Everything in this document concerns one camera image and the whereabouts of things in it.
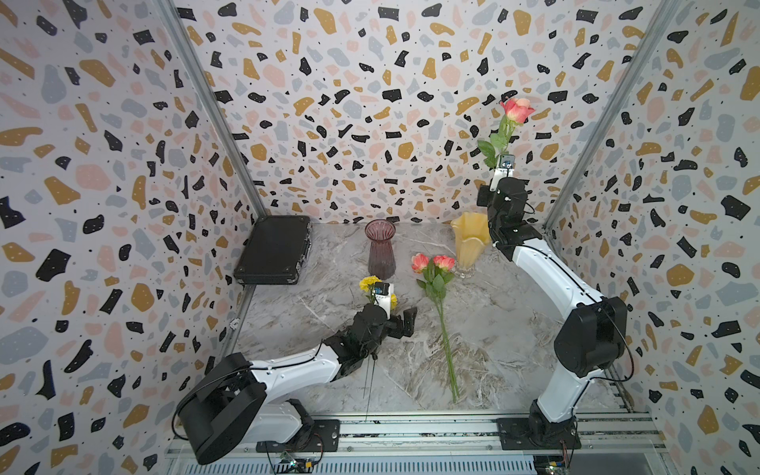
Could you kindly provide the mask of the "single pink rose stem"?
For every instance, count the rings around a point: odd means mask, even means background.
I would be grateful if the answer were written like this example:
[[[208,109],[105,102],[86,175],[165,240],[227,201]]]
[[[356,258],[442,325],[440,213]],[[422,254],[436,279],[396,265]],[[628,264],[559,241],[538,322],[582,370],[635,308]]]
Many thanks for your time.
[[[487,140],[480,140],[478,148],[485,156],[484,163],[489,169],[499,166],[499,160],[509,153],[512,136],[516,129],[524,126],[528,117],[534,114],[534,108],[528,99],[509,99],[502,102],[504,114],[498,126],[498,131]]]

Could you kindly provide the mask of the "double pink rose stem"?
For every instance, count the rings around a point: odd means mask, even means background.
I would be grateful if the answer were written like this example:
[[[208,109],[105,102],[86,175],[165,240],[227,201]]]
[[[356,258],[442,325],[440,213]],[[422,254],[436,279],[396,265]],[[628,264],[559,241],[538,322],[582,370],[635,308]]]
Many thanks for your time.
[[[427,298],[433,302],[441,323],[441,342],[445,352],[449,389],[453,403],[459,400],[459,387],[453,364],[453,353],[447,332],[445,320],[445,297],[447,296],[447,284],[453,281],[455,275],[453,269],[456,261],[451,256],[436,255],[429,257],[423,253],[417,253],[412,257],[412,270],[421,275],[417,279],[418,286],[425,291]]]

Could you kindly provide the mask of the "yellow carnation stem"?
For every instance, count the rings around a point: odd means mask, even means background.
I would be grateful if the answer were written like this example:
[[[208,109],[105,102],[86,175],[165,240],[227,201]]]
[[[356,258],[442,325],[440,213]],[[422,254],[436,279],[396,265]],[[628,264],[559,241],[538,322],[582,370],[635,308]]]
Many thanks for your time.
[[[368,302],[372,305],[378,304],[378,297],[376,293],[376,284],[383,283],[383,281],[378,278],[377,276],[368,276],[362,279],[359,283],[360,290],[365,294],[365,297],[367,298]],[[366,401],[369,401],[370,393],[371,393],[371,386],[372,386],[372,375],[373,369],[372,369],[372,363],[368,364],[368,368],[366,370],[366,376],[365,376],[365,382],[364,382],[364,388],[363,388],[363,395]]]
[[[366,332],[369,334],[369,342],[366,344],[367,356],[372,359],[372,369],[374,372],[376,361],[378,360],[378,352],[380,346],[382,346],[384,340],[387,340],[387,338],[397,338],[397,336],[400,336],[400,334],[403,332],[404,324],[400,317],[393,314],[393,311],[398,306],[398,298],[395,293],[393,296],[393,308],[391,311],[391,317],[389,319],[386,318],[385,312],[379,306],[372,305],[369,302],[368,304],[373,308],[378,308],[384,316],[384,319],[382,321],[378,319],[372,320],[366,328]]]

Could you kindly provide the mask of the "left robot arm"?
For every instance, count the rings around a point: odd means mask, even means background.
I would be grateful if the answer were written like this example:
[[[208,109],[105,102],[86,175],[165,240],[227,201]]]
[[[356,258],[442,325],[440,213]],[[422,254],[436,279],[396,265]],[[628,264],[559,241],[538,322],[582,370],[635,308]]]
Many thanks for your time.
[[[314,419],[293,393],[356,372],[386,338],[413,336],[417,314],[415,307],[394,316],[367,304],[313,350],[259,361],[225,356],[176,408],[197,463],[216,462],[241,443],[259,451],[335,451],[340,422]]]

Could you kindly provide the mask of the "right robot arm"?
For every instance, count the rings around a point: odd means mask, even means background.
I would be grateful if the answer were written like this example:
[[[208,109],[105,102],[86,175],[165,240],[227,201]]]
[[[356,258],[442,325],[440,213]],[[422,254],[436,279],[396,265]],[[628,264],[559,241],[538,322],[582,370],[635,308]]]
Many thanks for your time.
[[[605,370],[623,355],[633,354],[625,341],[627,305],[583,282],[526,220],[524,180],[493,178],[480,187],[477,205],[487,209],[494,247],[540,287],[562,316],[553,344],[557,366],[532,403],[528,421],[536,429],[567,426],[590,383],[606,381]]]

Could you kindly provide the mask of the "yellow ruffled glass vase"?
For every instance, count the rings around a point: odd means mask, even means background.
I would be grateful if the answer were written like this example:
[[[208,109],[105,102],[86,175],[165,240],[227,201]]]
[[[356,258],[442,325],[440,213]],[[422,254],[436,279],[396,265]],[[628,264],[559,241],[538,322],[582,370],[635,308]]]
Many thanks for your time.
[[[475,263],[490,247],[488,216],[483,213],[466,212],[451,222],[454,233],[456,263],[454,273],[460,278],[470,277]]]

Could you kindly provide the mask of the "purple ribbed glass vase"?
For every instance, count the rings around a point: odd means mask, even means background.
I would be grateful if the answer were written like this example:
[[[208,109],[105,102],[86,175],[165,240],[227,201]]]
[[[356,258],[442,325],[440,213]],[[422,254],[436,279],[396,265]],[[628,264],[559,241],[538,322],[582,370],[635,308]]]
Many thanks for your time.
[[[395,233],[395,225],[384,219],[373,220],[365,226],[365,235],[370,240],[368,257],[370,275],[385,280],[395,274],[396,261],[392,247]]]

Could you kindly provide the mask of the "black hard case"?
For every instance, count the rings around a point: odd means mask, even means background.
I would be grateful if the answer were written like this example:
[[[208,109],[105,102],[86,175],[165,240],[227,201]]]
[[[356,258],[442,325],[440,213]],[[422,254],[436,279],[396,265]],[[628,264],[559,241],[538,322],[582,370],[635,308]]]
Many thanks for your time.
[[[253,227],[234,278],[243,285],[294,285],[310,248],[309,217],[264,217]]]

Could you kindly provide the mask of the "right corner aluminium profile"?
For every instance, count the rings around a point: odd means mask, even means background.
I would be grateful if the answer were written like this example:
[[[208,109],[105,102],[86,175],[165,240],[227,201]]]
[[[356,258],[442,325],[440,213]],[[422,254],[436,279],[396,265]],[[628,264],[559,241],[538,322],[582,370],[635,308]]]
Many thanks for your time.
[[[639,43],[638,49],[629,63],[629,67],[623,73],[621,81],[611,95],[607,107],[603,110],[597,125],[592,129],[592,134],[589,136],[589,140],[587,140],[580,158],[578,158],[574,168],[569,172],[564,187],[552,205],[543,223],[544,231],[549,232],[558,226],[564,206],[571,199],[574,188],[583,180],[583,173],[591,164],[615,118],[621,113],[623,106],[627,104],[627,97],[629,97],[633,87],[635,87],[635,83],[637,83],[643,67],[647,65],[659,41],[665,35],[667,27],[678,11],[679,4],[680,1],[677,0],[663,0],[659,3],[647,26],[644,38]]]

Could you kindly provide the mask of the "corner aluminium profile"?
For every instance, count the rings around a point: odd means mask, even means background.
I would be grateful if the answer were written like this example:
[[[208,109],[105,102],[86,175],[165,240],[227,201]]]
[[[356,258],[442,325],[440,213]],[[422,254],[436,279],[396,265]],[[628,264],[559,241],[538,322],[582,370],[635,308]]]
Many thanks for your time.
[[[583,173],[591,164],[615,118],[621,113],[623,106],[627,104],[627,97],[629,97],[633,87],[635,87],[635,83],[637,83],[643,67],[647,65],[659,41],[665,35],[667,27],[678,11],[679,4],[680,1],[677,0],[663,0],[659,3],[647,26],[644,38],[639,43],[638,49],[629,63],[629,67],[623,73],[621,81],[611,95],[607,107],[603,110],[597,125],[592,129],[592,134],[589,136],[589,140],[587,140],[580,158],[578,158],[574,168],[569,172],[564,187],[552,205],[543,223],[544,231],[549,232],[558,226],[564,206],[571,199],[574,188],[583,180]]]
[[[189,80],[196,89],[199,102],[207,112],[210,123],[218,133],[222,146],[231,160],[237,178],[239,178],[241,188],[243,188],[247,199],[249,199],[249,203],[251,203],[251,215],[253,215],[253,219],[258,221],[266,215],[265,207],[258,195],[257,188],[253,184],[251,174],[236,145],[229,125],[223,117],[213,88],[206,79],[201,61],[199,61],[199,57],[196,55],[195,49],[193,49],[192,41],[190,41],[190,37],[184,29],[176,6],[170,0],[156,0],[154,1],[154,5],[156,6],[156,15],[160,17],[172,43],[176,46],[178,57],[187,69]]]

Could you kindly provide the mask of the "left corner aluminium profile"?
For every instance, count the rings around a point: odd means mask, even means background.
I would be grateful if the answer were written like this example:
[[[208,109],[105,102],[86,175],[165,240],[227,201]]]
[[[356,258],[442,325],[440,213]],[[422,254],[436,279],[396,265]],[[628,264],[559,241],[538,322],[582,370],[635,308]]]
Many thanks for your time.
[[[199,57],[196,55],[195,49],[193,49],[192,41],[190,41],[190,37],[184,29],[176,6],[170,0],[156,0],[154,1],[154,5],[156,6],[156,15],[160,17],[172,43],[176,46],[178,57],[187,69],[189,80],[196,89],[199,102],[207,112],[210,123],[218,133],[222,146],[231,160],[237,178],[239,178],[241,188],[243,188],[247,199],[249,199],[249,203],[251,203],[251,215],[253,215],[253,219],[258,221],[266,215],[265,207],[258,195],[257,188],[253,184],[251,174],[236,145],[229,125],[223,117],[213,88],[206,79],[201,61],[199,61]]]

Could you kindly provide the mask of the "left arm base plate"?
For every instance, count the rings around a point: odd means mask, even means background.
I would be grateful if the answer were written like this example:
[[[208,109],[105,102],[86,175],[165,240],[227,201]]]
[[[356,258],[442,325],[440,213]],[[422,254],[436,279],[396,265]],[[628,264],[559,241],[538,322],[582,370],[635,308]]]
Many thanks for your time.
[[[300,429],[287,443],[260,441],[255,450],[258,453],[269,452],[316,452],[330,453],[338,451],[340,442],[340,420],[315,420],[305,429]]]

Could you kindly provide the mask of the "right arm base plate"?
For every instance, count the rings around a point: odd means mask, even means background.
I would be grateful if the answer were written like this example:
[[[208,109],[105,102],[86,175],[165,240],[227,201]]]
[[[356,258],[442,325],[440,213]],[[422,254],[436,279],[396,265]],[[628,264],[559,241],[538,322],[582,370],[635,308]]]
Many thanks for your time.
[[[503,450],[579,449],[576,419],[562,423],[544,423],[531,418],[502,418],[496,421]]]

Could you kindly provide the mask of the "aluminium front rail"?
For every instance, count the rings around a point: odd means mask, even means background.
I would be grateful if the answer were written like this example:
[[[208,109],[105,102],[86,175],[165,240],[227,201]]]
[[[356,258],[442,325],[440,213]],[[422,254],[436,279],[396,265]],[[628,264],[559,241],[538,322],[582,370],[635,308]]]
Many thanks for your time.
[[[502,425],[517,414],[493,412],[380,413],[369,416],[344,414],[317,416],[319,436],[314,443],[327,443],[336,450],[326,455],[481,455],[515,452],[560,455],[562,445],[546,448],[528,441],[502,442],[522,434]],[[575,437],[581,446],[568,449],[574,455],[591,453],[663,453],[665,443],[653,419],[637,413],[580,413]]]

